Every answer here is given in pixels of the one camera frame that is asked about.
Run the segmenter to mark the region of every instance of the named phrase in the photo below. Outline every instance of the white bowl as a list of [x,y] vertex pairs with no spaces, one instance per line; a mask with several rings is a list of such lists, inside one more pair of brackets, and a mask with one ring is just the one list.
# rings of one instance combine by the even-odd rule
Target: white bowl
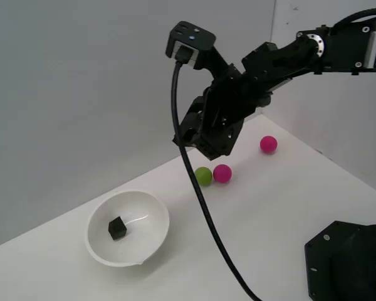
[[[108,224],[121,217],[127,234],[114,241]],[[169,212],[145,191],[124,191],[105,200],[93,212],[85,244],[94,259],[111,267],[140,265],[162,245],[169,230]]]

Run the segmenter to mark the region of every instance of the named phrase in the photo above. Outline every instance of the gray wall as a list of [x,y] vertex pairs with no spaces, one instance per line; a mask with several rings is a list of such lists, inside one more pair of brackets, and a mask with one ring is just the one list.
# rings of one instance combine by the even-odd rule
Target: gray wall
[[[239,64],[269,40],[273,8],[269,0],[0,0],[0,243],[177,156],[174,62],[164,51],[178,21],[215,33]],[[182,114],[210,81],[183,69]]]
[[[376,0],[277,0],[272,40],[333,26]],[[305,75],[276,91],[263,113],[376,189],[376,73]]]

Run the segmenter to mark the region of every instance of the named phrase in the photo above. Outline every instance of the white table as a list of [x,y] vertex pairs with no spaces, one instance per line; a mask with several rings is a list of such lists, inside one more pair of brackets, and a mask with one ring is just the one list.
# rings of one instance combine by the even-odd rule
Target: white table
[[[273,156],[258,150],[268,134],[279,142]],[[231,156],[209,162],[196,150],[189,154],[194,167],[232,167],[230,184],[204,194],[234,262],[264,301],[310,300],[303,246],[331,222],[376,223],[375,190],[262,115],[246,123]],[[86,220],[100,201],[130,188],[165,201],[170,232],[142,266],[106,267],[85,249]],[[249,299],[223,262],[176,158],[1,245],[2,300]]]

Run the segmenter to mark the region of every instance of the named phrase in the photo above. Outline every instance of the pink ball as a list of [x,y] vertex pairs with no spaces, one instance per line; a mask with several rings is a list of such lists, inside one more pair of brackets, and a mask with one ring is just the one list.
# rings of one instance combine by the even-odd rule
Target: pink ball
[[217,165],[213,170],[213,178],[219,183],[227,183],[232,176],[231,168],[225,164]]
[[272,136],[264,136],[260,143],[261,150],[267,154],[271,154],[277,149],[277,140]]

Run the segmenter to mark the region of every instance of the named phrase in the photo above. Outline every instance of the black cable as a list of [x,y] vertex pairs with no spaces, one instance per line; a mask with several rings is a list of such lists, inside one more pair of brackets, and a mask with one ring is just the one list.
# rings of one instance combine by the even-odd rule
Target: black cable
[[347,27],[350,23],[352,23],[356,20],[366,18],[366,17],[370,17],[370,16],[376,16],[376,8],[366,9],[364,11],[359,11],[355,14],[352,14],[351,16],[348,16],[348,17],[342,19],[341,21],[337,22],[333,26],[333,29],[334,30],[343,29],[343,28]]
[[178,120],[177,115],[177,83],[178,83],[178,76],[180,69],[182,67],[182,63],[177,61],[175,63],[175,68],[173,72],[173,79],[171,84],[171,114],[173,119],[173,126],[175,131],[175,136],[177,138],[177,144],[180,149],[182,160],[184,161],[185,168],[187,169],[189,179],[191,180],[191,183],[194,187],[196,196],[198,197],[199,204],[201,205],[203,215],[205,216],[206,223],[212,233],[212,236],[214,238],[214,241],[216,242],[217,247],[220,250],[221,255],[223,256],[224,260],[226,261],[228,267],[236,277],[238,283],[241,285],[241,287],[244,289],[244,291],[247,293],[247,295],[254,301],[262,301],[260,298],[258,298],[252,290],[248,287],[248,285],[245,283],[245,280],[242,278],[241,274],[238,272],[237,268],[235,267],[234,263],[231,261],[231,258],[226,250],[226,248],[223,245],[223,242],[220,239],[219,233],[217,233],[217,229],[214,226],[212,216],[209,212],[209,209],[207,208],[206,201],[203,197],[201,188],[199,187],[199,183],[197,182],[197,179],[195,177],[194,170],[192,169],[191,162],[189,161],[187,151],[182,143],[183,138],[180,130],[180,122]]

